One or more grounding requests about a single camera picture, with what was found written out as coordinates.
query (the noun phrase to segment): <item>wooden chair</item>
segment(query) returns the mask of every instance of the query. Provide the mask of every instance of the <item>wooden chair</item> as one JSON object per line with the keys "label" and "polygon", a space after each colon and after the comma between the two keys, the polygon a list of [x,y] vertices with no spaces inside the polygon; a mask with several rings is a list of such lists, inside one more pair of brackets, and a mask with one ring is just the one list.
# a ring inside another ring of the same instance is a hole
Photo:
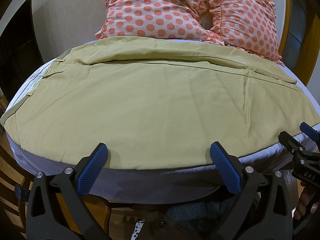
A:
{"label": "wooden chair", "polygon": [[[25,234],[27,205],[22,201],[18,201],[14,193],[14,186],[20,184],[25,188],[30,188],[34,175],[22,169],[1,145],[0,157],[0,205],[7,211],[8,217],[16,229]],[[63,200],[62,194],[57,194],[57,198],[70,229],[80,233]],[[109,233],[112,208],[132,206],[132,204],[110,203],[108,200],[94,195],[83,196],[83,201],[93,217],[107,233]]]}

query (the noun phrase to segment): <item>fingernail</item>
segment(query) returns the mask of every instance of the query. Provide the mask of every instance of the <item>fingernail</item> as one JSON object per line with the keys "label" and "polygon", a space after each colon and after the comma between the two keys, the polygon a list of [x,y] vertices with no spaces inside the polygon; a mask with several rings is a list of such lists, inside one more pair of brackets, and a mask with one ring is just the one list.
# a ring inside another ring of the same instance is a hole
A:
{"label": "fingernail", "polygon": [[316,212],[317,208],[318,208],[318,205],[317,205],[317,204],[313,204],[310,212],[311,212],[311,213]]}

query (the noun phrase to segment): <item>blue gripper pad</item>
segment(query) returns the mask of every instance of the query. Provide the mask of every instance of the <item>blue gripper pad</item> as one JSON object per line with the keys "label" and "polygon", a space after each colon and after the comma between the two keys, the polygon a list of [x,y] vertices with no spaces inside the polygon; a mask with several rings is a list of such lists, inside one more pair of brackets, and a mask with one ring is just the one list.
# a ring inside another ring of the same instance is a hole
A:
{"label": "blue gripper pad", "polygon": [[225,150],[222,148],[222,146],[220,147],[217,142],[211,144],[210,157],[213,163],[216,165],[220,176],[227,186],[228,191],[235,195],[239,195],[242,191],[242,178],[226,155],[227,153]]}
{"label": "blue gripper pad", "polygon": [[300,124],[300,130],[314,142],[319,141],[319,133],[305,122]]}
{"label": "blue gripper pad", "polygon": [[81,195],[89,194],[94,182],[108,159],[108,148],[100,143],[90,156],[91,159],[85,166],[77,180],[77,193]]}

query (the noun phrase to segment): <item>person's leg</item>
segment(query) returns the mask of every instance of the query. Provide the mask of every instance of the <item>person's leg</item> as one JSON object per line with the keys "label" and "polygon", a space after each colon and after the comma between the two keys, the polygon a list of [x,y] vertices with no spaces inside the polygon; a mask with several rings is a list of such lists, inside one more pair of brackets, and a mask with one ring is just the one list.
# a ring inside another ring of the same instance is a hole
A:
{"label": "person's leg", "polygon": [[167,217],[200,239],[206,239],[233,205],[236,196],[221,186],[211,195],[170,206]]}

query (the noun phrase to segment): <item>wooden floor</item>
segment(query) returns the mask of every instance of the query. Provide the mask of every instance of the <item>wooden floor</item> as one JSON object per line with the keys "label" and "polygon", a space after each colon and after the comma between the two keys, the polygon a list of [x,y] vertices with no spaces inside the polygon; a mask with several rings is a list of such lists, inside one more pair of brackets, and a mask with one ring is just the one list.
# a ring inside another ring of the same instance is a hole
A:
{"label": "wooden floor", "polygon": [[[0,137],[0,145],[11,155],[13,155],[9,142],[7,140],[6,135]],[[3,162],[0,158],[0,169],[4,172],[9,172],[10,167]],[[16,181],[22,181],[22,177],[14,172],[11,173],[11,177]],[[300,181],[298,181],[299,188],[299,196],[303,190],[303,187],[300,185]],[[139,220],[143,220],[148,211],[152,209],[156,209],[164,212],[167,208],[166,205],[139,205],[134,204],[132,208],[118,208],[112,210],[109,232],[110,237],[113,240],[130,240],[131,234],[134,231],[135,223]],[[10,219],[14,220],[15,223],[20,224],[20,220],[18,217],[14,215],[10,215]]]}

